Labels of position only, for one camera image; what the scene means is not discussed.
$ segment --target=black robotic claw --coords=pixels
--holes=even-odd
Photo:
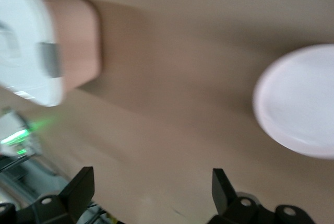
[[[75,224],[93,195],[93,167],[84,167],[58,195],[43,196],[19,211],[13,204],[0,204],[0,224]]]
[[[315,224],[298,207],[280,205],[273,213],[249,197],[238,197],[222,169],[213,170],[212,197],[218,215],[208,224]]]

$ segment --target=white plate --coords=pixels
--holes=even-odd
[[[334,158],[334,44],[279,58],[260,77],[253,106],[263,130],[300,154]]]

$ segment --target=container lid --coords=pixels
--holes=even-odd
[[[52,18],[42,0],[0,0],[0,85],[47,107],[61,102]]]
[[[309,46],[275,61],[254,92],[264,131],[298,153],[334,158],[334,44]]]

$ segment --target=screw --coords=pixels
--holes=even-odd
[[[290,216],[295,216],[296,215],[296,211],[293,210],[291,207],[285,207],[283,209],[284,213]]]
[[[244,198],[241,200],[241,204],[244,205],[245,207],[249,207],[252,205],[252,202],[249,199]]]
[[[50,203],[51,201],[52,201],[51,198],[45,198],[45,199],[43,199],[43,200],[41,201],[41,203],[42,203],[43,205],[46,205],[46,204]]]

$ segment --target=glowing green led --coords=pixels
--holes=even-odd
[[[14,144],[14,143],[20,143],[22,141],[24,141],[24,138],[27,137],[29,135],[29,131],[24,129],[21,131],[18,131],[12,135],[10,135],[9,137],[3,139],[0,143],[1,144]]]
[[[17,151],[16,153],[17,153],[18,155],[24,155],[26,152],[27,152],[27,151],[26,151],[25,149],[21,149],[21,150]]]

